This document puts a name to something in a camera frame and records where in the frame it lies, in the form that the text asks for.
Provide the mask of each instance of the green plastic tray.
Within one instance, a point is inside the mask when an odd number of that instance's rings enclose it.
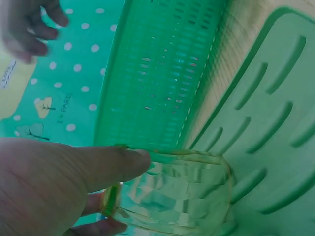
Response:
[[[174,148],[226,0],[126,0],[105,75],[96,145]]]
[[[277,9],[192,145],[236,180],[216,236],[315,235],[314,53],[315,21]]]

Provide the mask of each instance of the tree print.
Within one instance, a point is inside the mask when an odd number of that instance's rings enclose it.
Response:
[[[35,101],[35,107],[39,115],[39,118],[45,119],[51,110],[56,109],[52,107],[52,104],[53,104],[52,97],[46,97],[44,100],[39,99],[38,101]]]
[[[32,125],[17,126],[15,134],[22,138],[36,138],[40,140],[49,141],[49,138],[42,136],[44,125],[42,123],[35,123]]]

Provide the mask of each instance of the finger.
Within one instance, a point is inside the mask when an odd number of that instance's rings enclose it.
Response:
[[[14,56],[14,58],[16,58],[17,60],[20,60],[26,64],[31,64],[33,62],[33,57],[30,53],[13,50],[12,48],[9,48],[7,46],[6,46],[6,48],[7,48],[8,52],[10,54],[12,54]]]
[[[65,27],[69,19],[63,12],[59,0],[51,0],[44,6],[47,15],[58,25]]]
[[[113,236],[126,231],[126,229],[127,225],[109,218],[96,223],[74,227],[63,236]]]
[[[88,192],[96,192],[108,186],[132,180],[150,166],[149,154],[120,147],[77,147],[80,156],[77,168]]]
[[[40,8],[26,16],[30,28],[33,30],[35,37],[44,40],[54,40],[58,36],[56,29],[46,25],[40,13]]]
[[[48,51],[47,46],[27,31],[26,21],[16,19],[14,22],[15,25],[9,25],[8,34],[2,37],[8,50],[27,52],[34,56],[46,55]]]
[[[81,216],[91,215],[100,212],[102,193],[92,193],[88,195],[87,203]]]

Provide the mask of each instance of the white polka dot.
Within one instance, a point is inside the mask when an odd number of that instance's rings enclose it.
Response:
[[[116,29],[117,29],[117,25],[116,24],[110,26],[110,31],[115,32]]]
[[[21,116],[20,116],[20,115],[16,115],[16,116],[13,117],[13,119],[14,119],[15,121],[19,121],[19,120],[21,119]]]
[[[67,125],[67,131],[74,131],[75,130],[75,124],[69,124],[69,125]]]
[[[88,91],[90,91],[90,88],[89,88],[88,86],[83,86],[83,87],[81,88],[81,91],[82,91],[82,92],[88,92]]]
[[[97,105],[96,104],[90,104],[89,105],[89,110],[90,111],[96,111],[97,110]]]
[[[84,29],[84,30],[86,30],[88,27],[90,27],[89,23],[83,23],[81,25],[81,28]]]
[[[60,82],[57,82],[54,84],[54,87],[56,87],[56,88],[60,88],[61,86],[62,86],[62,83],[60,83]]]
[[[34,104],[36,104],[37,102],[40,102],[40,98],[35,99]]]
[[[105,71],[106,71],[106,68],[102,68],[102,69],[100,70],[100,74],[101,74],[101,75],[105,75]]]
[[[104,12],[105,12],[105,10],[103,8],[96,9],[97,14],[103,14]]]
[[[56,67],[57,67],[57,63],[55,63],[54,61],[51,62],[50,65],[49,65],[49,68],[50,68],[51,70],[56,69]]]
[[[73,13],[73,9],[68,8],[68,9],[65,10],[65,12],[66,12],[67,14],[72,14],[72,13]]]
[[[65,49],[66,51],[69,51],[71,48],[72,48],[72,44],[69,43],[69,42],[64,45],[64,49]]]
[[[82,66],[81,66],[80,64],[76,64],[76,65],[73,67],[73,70],[74,70],[75,72],[79,72],[79,71],[81,71],[81,69],[82,69]]]
[[[96,53],[97,51],[99,50],[99,46],[97,44],[94,44],[92,47],[91,47],[91,51],[93,53]]]
[[[37,78],[32,78],[32,79],[31,79],[31,84],[32,84],[32,85],[34,85],[34,84],[36,84],[36,83],[37,83],[37,81],[38,81],[38,79],[37,79]]]

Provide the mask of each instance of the hand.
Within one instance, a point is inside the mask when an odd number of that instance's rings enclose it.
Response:
[[[118,147],[70,147],[0,138],[0,235],[112,236],[126,225],[108,219],[70,227],[100,211],[89,194],[144,173],[149,155]]]
[[[55,40],[58,36],[56,29],[42,21],[40,7],[60,26],[68,24],[59,0],[0,0],[1,40],[13,56],[25,63],[31,63],[33,56],[47,54],[47,46],[38,39]]]

